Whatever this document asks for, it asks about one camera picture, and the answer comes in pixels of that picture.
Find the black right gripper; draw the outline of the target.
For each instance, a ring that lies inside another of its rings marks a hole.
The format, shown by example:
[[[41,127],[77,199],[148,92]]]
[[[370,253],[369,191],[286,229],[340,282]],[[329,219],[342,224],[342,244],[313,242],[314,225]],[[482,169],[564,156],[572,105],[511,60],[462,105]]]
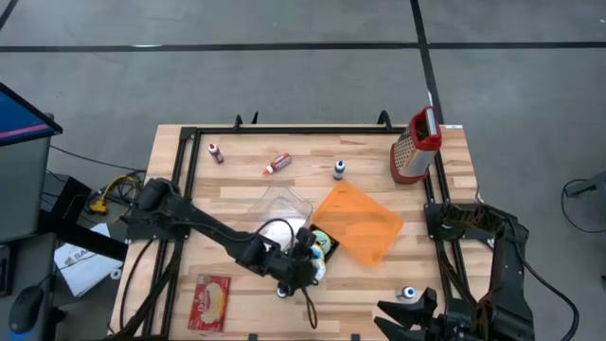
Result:
[[[478,341],[472,329],[472,308],[463,299],[448,299],[444,313],[433,318],[437,292],[430,287],[414,303],[379,301],[377,306],[400,324],[378,316],[374,318],[388,341]],[[405,329],[414,325],[428,327],[425,331]]]

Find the black metal stand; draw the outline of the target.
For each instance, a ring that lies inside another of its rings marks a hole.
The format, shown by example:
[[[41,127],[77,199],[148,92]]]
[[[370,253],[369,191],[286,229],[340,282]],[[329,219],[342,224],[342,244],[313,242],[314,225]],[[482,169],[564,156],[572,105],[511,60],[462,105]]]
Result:
[[[74,244],[113,260],[125,260],[128,249],[126,243],[79,224],[90,194],[91,189],[75,178],[46,170],[38,231],[53,233],[62,242]]]

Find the grey computer desk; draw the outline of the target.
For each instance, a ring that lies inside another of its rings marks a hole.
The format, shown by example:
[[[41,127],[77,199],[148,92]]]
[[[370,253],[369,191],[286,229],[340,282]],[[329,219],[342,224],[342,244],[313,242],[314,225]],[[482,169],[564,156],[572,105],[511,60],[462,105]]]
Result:
[[[16,249],[12,291],[0,297],[0,341],[54,341],[56,319],[54,298],[54,251],[56,239],[53,234],[30,237],[13,243]],[[41,280],[44,291],[39,314],[34,327],[24,333],[15,334],[9,328],[9,312],[17,296],[28,286],[36,286]]]

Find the black aluminium table frame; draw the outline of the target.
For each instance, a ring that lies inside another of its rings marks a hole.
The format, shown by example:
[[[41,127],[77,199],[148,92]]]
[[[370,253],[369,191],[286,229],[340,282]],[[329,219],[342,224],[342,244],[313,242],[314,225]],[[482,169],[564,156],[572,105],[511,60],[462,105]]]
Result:
[[[471,203],[478,184],[463,129],[442,129],[441,157],[427,182],[398,185],[388,158],[400,126],[387,132],[378,124],[245,124],[239,130],[223,124],[161,125],[152,145],[147,174],[177,181],[193,203],[216,219],[234,224],[269,187],[292,188],[314,206],[334,187],[332,168],[345,161],[346,179],[379,204],[398,214],[403,227],[383,262],[364,267],[343,251],[329,263],[326,279],[312,287],[318,325],[307,317],[306,298],[281,299],[270,278],[239,267],[216,243],[192,233],[183,246],[177,278],[158,298],[154,311],[137,335],[144,341],[205,341],[206,332],[190,330],[188,318],[201,274],[232,279],[223,340],[242,340],[250,333],[260,340],[344,340],[353,333],[361,341],[381,341],[374,325],[377,303],[391,300],[403,286],[439,288],[437,244],[424,217],[430,201],[449,198]],[[224,161],[208,152],[216,144]],[[284,153],[292,163],[263,175],[265,167]]]

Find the red bottle orange cap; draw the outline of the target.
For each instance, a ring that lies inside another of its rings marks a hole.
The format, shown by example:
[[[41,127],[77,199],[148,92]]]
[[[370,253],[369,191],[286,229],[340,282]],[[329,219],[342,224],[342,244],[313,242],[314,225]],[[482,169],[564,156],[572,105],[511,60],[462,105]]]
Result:
[[[270,162],[262,172],[263,175],[270,175],[281,171],[292,163],[292,157],[288,153],[284,153],[274,161]]]

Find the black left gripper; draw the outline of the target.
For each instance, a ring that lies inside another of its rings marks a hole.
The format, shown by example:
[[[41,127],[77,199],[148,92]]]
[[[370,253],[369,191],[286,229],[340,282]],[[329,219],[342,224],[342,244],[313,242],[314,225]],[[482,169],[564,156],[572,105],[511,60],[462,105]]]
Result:
[[[279,292],[295,292],[318,284],[318,270],[312,263],[316,237],[305,227],[299,228],[295,237],[295,252],[278,253],[269,259],[267,272],[277,281]]]

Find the computer monitor blue screen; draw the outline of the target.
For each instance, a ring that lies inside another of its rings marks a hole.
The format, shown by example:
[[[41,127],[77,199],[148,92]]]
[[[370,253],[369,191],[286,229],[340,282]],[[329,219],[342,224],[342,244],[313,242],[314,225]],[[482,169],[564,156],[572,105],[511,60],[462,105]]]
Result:
[[[0,243],[37,233],[50,138],[61,133],[0,81]]]

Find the white printed paper bag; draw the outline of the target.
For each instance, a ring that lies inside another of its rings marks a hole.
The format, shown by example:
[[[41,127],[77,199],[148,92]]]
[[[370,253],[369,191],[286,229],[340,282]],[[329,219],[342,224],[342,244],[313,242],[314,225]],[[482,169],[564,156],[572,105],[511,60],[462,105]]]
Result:
[[[71,243],[64,243],[54,252],[54,261],[61,278],[72,296],[89,292],[123,262],[94,253]]]

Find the red popcorn bag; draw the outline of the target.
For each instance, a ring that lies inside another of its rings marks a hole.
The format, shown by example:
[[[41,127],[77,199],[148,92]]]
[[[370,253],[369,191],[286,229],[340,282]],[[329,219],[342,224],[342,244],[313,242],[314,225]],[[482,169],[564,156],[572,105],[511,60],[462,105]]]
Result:
[[[187,325],[190,330],[223,332],[230,284],[230,277],[197,277]]]

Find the red steel box grater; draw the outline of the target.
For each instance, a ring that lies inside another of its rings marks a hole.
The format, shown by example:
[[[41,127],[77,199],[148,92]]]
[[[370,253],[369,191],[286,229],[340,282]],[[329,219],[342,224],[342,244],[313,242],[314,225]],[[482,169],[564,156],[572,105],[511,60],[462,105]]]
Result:
[[[427,106],[414,115],[391,145],[390,170],[395,183],[412,184],[426,177],[429,166],[441,148],[442,134],[435,108]]]

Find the black computer mouse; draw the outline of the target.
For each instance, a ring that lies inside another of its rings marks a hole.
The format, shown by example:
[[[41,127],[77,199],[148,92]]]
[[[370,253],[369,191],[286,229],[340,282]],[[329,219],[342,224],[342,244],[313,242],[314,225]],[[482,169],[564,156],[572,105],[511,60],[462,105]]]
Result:
[[[25,334],[34,328],[44,295],[40,286],[32,285],[16,297],[9,311],[9,329],[13,334]]]

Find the black mesh tray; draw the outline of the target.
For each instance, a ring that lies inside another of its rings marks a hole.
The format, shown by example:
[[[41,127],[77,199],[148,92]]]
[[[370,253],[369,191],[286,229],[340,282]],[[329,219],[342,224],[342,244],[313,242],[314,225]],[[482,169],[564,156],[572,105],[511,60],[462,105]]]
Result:
[[[312,224],[310,227],[310,231],[313,233],[314,230],[321,230],[322,232],[326,233],[330,237],[331,249],[328,253],[324,252],[325,253],[325,262],[328,262],[328,261],[330,261],[330,259],[332,258],[332,256],[336,252],[336,250],[338,249],[340,243],[338,241],[336,241],[330,234],[328,234],[327,232],[325,232],[324,230],[322,230],[315,224]]]

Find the clear plastic container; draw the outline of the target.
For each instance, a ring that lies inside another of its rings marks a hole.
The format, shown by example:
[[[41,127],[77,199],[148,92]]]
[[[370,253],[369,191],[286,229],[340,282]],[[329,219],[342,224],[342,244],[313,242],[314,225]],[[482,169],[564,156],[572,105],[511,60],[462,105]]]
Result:
[[[312,204],[291,188],[269,187],[235,224],[235,229],[255,232],[289,250],[300,228],[311,224]]]

